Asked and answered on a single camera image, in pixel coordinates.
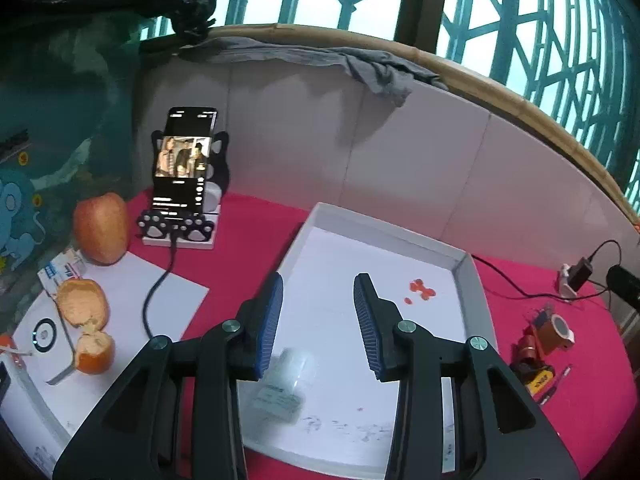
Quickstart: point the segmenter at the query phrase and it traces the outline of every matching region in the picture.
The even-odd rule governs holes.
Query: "blue cartoon mouse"
[[[20,187],[14,182],[3,185],[0,181],[0,256],[11,255],[15,259],[11,270],[17,269],[24,260],[31,256],[34,248],[44,241],[47,233],[42,224],[38,222],[40,212],[36,212],[33,215],[33,222],[42,231],[42,240],[37,242],[28,232],[22,233],[18,238],[13,238],[11,236],[12,223],[21,207],[22,191]]]

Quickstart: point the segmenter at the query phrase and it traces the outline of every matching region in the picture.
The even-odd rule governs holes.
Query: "power adapter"
[[[591,258],[582,257],[578,263],[569,267],[566,284],[569,285],[572,290],[578,292],[592,274],[593,266],[591,265]]]

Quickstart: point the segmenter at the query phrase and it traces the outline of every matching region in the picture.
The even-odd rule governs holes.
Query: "pink tablecloth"
[[[133,222],[148,203],[140,194],[129,203]],[[239,305],[257,291],[267,271],[284,256],[307,212],[256,198],[228,194],[212,251],[178,251],[174,273],[209,287],[209,293],[193,317],[184,338],[203,335],[209,328],[233,317]],[[132,253],[158,266],[168,263],[166,248],[144,246],[133,238]],[[552,292],[555,272],[547,269],[490,260],[527,292]],[[545,299],[513,301],[517,293],[501,276],[476,263],[494,320],[500,355],[511,360],[511,346],[522,336],[527,321]],[[581,293],[592,293],[583,288]],[[625,348],[616,325],[599,298],[576,304],[551,301],[575,332],[576,344],[567,352],[556,351],[549,359],[556,370],[567,364],[573,370],[543,411],[567,446],[585,476],[607,452],[634,410],[637,394]],[[186,389],[186,402],[193,391]],[[185,430],[191,413],[184,414]],[[190,432],[185,431],[188,440]],[[324,475],[295,468],[254,452],[247,452],[252,480],[312,480]]]

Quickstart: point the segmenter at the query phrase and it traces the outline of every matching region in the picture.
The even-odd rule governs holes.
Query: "smartphone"
[[[153,209],[169,218],[202,213],[215,108],[169,110],[154,165]]]

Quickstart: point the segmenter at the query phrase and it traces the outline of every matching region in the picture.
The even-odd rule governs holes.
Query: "white tray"
[[[273,354],[284,348],[310,352],[318,371],[293,425],[256,410],[252,400],[260,383],[243,383],[239,399],[244,444],[329,475],[384,478],[398,383],[382,384],[369,370],[353,306],[353,280],[368,272],[380,298],[393,301],[405,319],[437,337],[464,342],[481,335],[497,349],[472,257],[404,228],[319,203],[279,272],[284,302]],[[411,292],[409,284],[417,278],[436,296],[423,301]],[[443,380],[442,387],[444,441],[449,444],[454,438],[450,381]],[[454,463],[453,453],[445,455],[443,471],[453,470]]]

